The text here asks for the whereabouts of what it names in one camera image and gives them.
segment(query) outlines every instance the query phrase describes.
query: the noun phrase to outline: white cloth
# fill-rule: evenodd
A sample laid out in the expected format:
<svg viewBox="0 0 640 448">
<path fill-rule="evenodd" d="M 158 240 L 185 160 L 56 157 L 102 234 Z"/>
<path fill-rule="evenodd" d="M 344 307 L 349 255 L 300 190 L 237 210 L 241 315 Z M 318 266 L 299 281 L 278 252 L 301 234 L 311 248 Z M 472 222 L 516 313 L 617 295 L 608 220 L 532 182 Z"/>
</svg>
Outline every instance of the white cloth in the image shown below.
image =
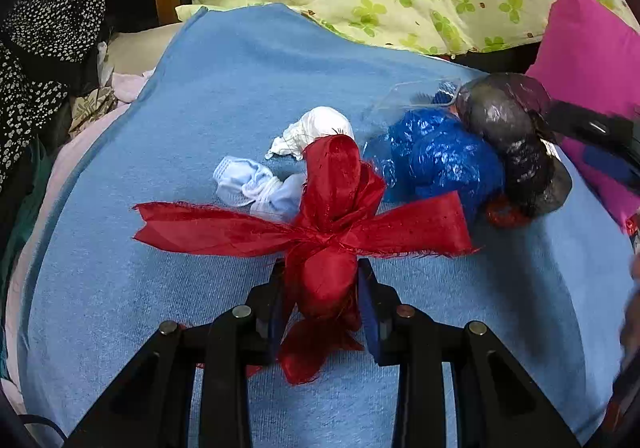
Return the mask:
<svg viewBox="0 0 640 448">
<path fill-rule="evenodd" d="M 346 134 L 354 138 L 351 124 L 342 113 L 331 107 L 316 107 L 305 113 L 300 120 L 290 124 L 282 133 L 282 138 L 275 138 L 271 149 L 264 157 L 271 159 L 274 154 L 291 154 L 300 161 L 302 151 L 308 144 L 316 138 L 333 134 Z"/>
<path fill-rule="evenodd" d="M 98 82 L 100 87 L 104 87 L 109 83 L 111 73 L 113 73 L 113 66 L 107 64 L 105 59 L 107 57 L 107 44 L 106 42 L 98 43 Z"/>
<path fill-rule="evenodd" d="M 142 76 L 137 74 L 113 73 L 111 76 L 111 87 L 113 87 L 113 93 L 116 95 L 116 98 L 125 103 L 135 101 L 155 71 L 156 68 L 145 71 L 142 73 Z"/>
<path fill-rule="evenodd" d="M 291 221 L 299 212 L 305 174 L 290 175 L 284 182 L 251 159 L 225 156 L 213 172 L 216 196 L 229 206 L 252 204 L 250 213 L 271 221 Z"/>
</svg>

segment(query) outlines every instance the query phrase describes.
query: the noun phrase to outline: clear plastic bag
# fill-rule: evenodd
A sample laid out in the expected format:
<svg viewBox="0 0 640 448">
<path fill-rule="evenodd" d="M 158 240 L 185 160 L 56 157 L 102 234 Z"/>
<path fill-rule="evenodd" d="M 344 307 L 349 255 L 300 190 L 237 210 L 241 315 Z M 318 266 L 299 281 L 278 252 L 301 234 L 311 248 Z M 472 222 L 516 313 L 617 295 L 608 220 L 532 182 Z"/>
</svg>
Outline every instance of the clear plastic bag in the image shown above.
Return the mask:
<svg viewBox="0 0 640 448">
<path fill-rule="evenodd" d="M 544 120 L 554 104 L 545 88 L 512 73 L 450 84 L 456 87 L 452 102 L 434 104 L 433 83 L 410 82 L 394 86 L 364 112 L 358 125 L 362 157 L 385 180 L 384 200 L 457 190 L 468 221 L 502 191 L 526 219 L 560 208 L 572 183 L 541 141 L 556 141 Z M 452 103 L 458 116 L 447 109 Z"/>
<path fill-rule="evenodd" d="M 441 78 L 434 81 L 419 80 L 394 85 L 354 123 L 358 143 L 366 143 L 373 136 L 386 133 L 407 111 L 426 107 L 453 105 L 462 81 L 460 78 Z"/>
</svg>

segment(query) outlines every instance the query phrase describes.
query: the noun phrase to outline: black cable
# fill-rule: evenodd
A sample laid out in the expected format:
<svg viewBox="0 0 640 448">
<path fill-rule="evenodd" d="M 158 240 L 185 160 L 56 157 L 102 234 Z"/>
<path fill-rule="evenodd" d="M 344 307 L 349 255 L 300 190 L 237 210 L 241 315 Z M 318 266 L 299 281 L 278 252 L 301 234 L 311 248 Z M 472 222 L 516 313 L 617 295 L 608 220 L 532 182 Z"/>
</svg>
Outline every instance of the black cable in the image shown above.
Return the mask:
<svg viewBox="0 0 640 448">
<path fill-rule="evenodd" d="M 33 414 L 20 414 L 18 417 L 22 421 L 22 424 L 43 424 L 45 426 L 49 426 L 53 428 L 53 430 L 55 430 L 56 433 L 60 436 L 62 441 L 66 442 L 65 433 L 52 420 L 47 419 L 46 417 L 42 417 L 41 415 L 33 415 Z"/>
</svg>

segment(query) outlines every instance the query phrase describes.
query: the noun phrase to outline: black and white polka dot fabric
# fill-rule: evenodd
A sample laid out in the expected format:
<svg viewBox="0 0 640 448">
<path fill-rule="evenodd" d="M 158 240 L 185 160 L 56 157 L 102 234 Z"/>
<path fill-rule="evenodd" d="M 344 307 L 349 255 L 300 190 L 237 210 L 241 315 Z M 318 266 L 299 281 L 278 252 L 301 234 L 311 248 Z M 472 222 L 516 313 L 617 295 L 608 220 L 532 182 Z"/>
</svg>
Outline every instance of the black and white polka dot fabric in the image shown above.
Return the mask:
<svg viewBox="0 0 640 448">
<path fill-rule="evenodd" d="M 0 26 L 0 193 L 84 69 L 97 81 L 104 13 L 104 0 L 19 0 Z"/>
<path fill-rule="evenodd" d="M 59 82 L 31 82 L 0 42 L 0 193 L 12 165 L 65 101 Z"/>
<path fill-rule="evenodd" d="M 2 32 L 28 53 L 82 62 L 95 46 L 104 0 L 19 0 Z"/>
</svg>

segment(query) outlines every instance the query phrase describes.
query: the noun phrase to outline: blue plastic bag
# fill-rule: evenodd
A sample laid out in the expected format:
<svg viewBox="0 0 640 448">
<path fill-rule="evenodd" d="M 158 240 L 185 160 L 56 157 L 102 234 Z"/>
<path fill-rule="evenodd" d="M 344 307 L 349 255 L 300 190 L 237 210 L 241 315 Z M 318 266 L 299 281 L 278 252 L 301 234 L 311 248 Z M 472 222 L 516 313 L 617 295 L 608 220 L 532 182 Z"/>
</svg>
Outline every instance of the blue plastic bag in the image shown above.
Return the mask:
<svg viewBox="0 0 640 448">
<path fill-rule="evenodd" d="M 504 189 L 504 167 L 494 149 L 467 133 L 446 109 L 406 112 L 386 135 L 367 142 L 363 158 L 385 180 L 385 201 L 409 202 L 456 190 L 468 222 L 489 196 Z"/>
</svg>

